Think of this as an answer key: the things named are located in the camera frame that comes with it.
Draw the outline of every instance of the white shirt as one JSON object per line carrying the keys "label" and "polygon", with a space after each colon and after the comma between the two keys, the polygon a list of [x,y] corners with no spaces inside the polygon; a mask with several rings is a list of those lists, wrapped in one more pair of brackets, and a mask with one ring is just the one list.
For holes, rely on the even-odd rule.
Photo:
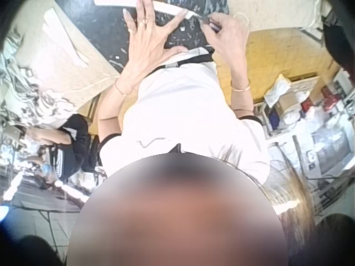
{"label": "white shirt", "polygon": [[[205,53],[197,48],[166,63]],[[160,69],[145,78],[137,102],[124,116],[122,135],[108,140],[100,157],[110,176],[141,158],[167,153],[179,143],[185,152],[216,159],[224,158],[230,149],[228,162],[260,183],[270,171],[262,126],[236,118],[213,62]]]}

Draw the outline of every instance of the gold bangle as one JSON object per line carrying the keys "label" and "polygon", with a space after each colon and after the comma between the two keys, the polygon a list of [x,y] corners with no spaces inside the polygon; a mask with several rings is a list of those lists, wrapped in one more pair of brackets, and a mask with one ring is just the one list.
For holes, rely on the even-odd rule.
{"label": "gold bangle", "polygon": [[115,81],[115,88],[116,88],[116,90],[120,93],[120,94],[122,94],[122,96],[127,96],[127,94],[126,93],[123,93],[122,91],[120,91],[120,89],[117,87],[117,85],[116,85],[116,82],[117,82],[117,80]]}
{"label": "gold bangle", "polygon": [[245,89],[242,89],[242,90],[234,89],[234,88],[233,88],[233,85],[232,85],[232,81],[231,81],[231,88],[232,88],[233,91],[235,91],[235,92],[237,92],[237,93],[242,93],[243,91],[250,90],[250,80],[249,80],[249,85],[248,85],[248,87],[246,87]]}
{"label": "gold bangle", "polygon": [[237,90],[237,89],[234,89],[233,87],[232,87],[232,90],[237,92],[237,93],[242,93],[243,91],[250,90],[250,85],[248,87],[246,87],[244,90]]}

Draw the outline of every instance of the person in black shirt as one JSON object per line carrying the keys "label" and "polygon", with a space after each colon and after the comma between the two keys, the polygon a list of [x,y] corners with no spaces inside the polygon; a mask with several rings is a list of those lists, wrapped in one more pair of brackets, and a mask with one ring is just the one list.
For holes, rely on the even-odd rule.
{"label": "person in black shirt", "polygon": [[47,147],[47,156],[31,158],[40,165],[35,175],[39,179],[46,179],[46,183],[55,180],[66,181],[81,168],[88,136],[88,124],[81,115],[72,115],[67,122],[58,129],[31,128],[27,134]]}

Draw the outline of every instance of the black t-shirt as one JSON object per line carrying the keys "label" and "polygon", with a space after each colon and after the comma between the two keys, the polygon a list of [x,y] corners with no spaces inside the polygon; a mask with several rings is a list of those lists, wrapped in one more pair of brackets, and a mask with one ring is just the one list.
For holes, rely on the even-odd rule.
{"label": "black t-shirt", "polygon": [[69,145],[55,144],[50,149],[50,164],[55,168],[57,177],[64,181],[75,174],[84,162],[88,123],[81,115],[75,114],[58,130],[72,139]]}

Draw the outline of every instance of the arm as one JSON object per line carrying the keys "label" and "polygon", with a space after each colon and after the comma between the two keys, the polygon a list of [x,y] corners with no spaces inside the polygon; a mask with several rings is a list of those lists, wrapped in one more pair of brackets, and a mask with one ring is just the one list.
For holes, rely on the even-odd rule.
{"label": "arm", "polygon": [[41,144],[51,145],[53,143],[56,144],[71,144],[72,139],[70,136],[56,129],[28,129],[27,134],[30,135],[31,138],[38,140]]}
{"label": "arm", "polygon": [[41,165],[41,164],[44,163],[44,162],[43,162],[43,159],[42,159],[41,157],[38,157],[38,156],[29,156],[29,157],[27,157],[27,158],[25,159],[25,161],[27,161],[27,162],[34,162],[34,163],[36,163],[36,164],[38,164],[38,165]]}
{"label": "arm", "polygon": [[210,17],[222,26],[222,30],[216,34],[206,24],[202,24],[201,29],[205,33],[208,43],[222,55],[231,69],[231,108],[237,118],[253,115],[253,99],[245,57],[249,36],[247,25],[239,19],[222,13],[213,13]]}
{"label": "arm", "polygon": [[129,61],[99,108],[99,138],[103,141],[111,134],[121,133],[118,115],[126,96],[133,88],[156,67],[175,54],[186,51],[185,47],[176,46],[164,49],[168,35],[185,18],[186,10],[178,14],[164,27],[155,24],[155,12],[152,0],[137,1],[137,23],[130,13],[123,9],[129,36]]}

